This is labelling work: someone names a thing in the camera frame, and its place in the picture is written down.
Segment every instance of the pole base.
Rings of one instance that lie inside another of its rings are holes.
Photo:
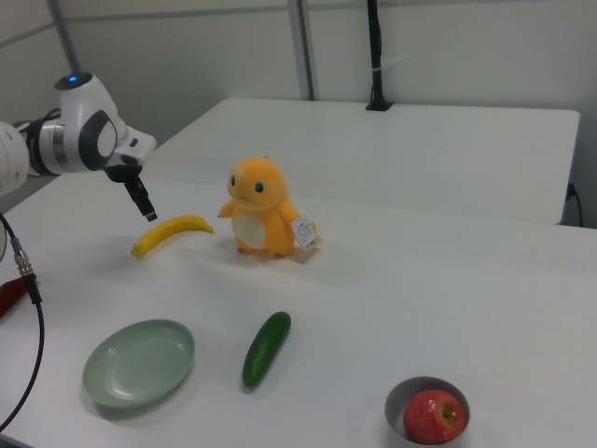
[[[366,107],[366,110],[377,110],[379,112],[385,112],[390,107],[392,107],[392,104],[393,103],[386,103],[384,100],[373,101],[372,103],[369,103],[369,105]]]

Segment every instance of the plush toy belly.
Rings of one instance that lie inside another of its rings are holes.
[[[237,238],[254,249],[261,248],[265,243],[265,226],[254,215],[240,215],[233,219],[232,228]]]

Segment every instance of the black pole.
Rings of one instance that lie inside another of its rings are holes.
[[[371,44],[371,69],[373,73],[373,89],[371,102],[367,110],[386,111],[392,103],[383,99],[382,85],[382,29],[377,15],[377,0],[367,0],[369,15],[369,42]]]

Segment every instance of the gray bowl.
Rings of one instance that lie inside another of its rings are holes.
[[[407,433],[402,424],[402,416],[404,411],[410,403],[410,400],[417,395],[419,392],[429,389],[440,389],[450,392],[452,395],[460,401],[463,411],[465,411],[465,429],[456,438],[446,443],[439,445],[421,445],[415,443],[407,437]],[[385,418],[394,433],[393,439],[396,441],[396,446],[400,448],[422,448],[424,446],[435,446],[441,448],[456,448],[462,442],[463,436],[468,428],[468,421],[470,419],[470,409],[468,407],[468,401],[466,401],[465,395],[458,390],[454,385],[451,385],[447,381],[440,380],[438,378],[432,378],[429,376],[417,376],[403,381],[388,395],[385,401]]]

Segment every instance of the white wall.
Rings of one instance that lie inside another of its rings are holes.
[[[163,143],[228,97],[305,97],[285,0],[62,0],[81,68]]]
[[[46,115],[58,106],[54,83],[68,72],[46,1],[0,0],[0,121]],[[0,197],[0,211],[6,212],[49,181],[29,178]]]
[[[583,199],[585,225],[597,227],[597,1],[379,3],[391,5],[379,8],[382,58],[390,60],[383,68],[386,99],[580,112],[572,179]],[[308,4],[317,98],[367,102],[365,2]],[[576,205],[568,208],[564,221],[576,220]]]

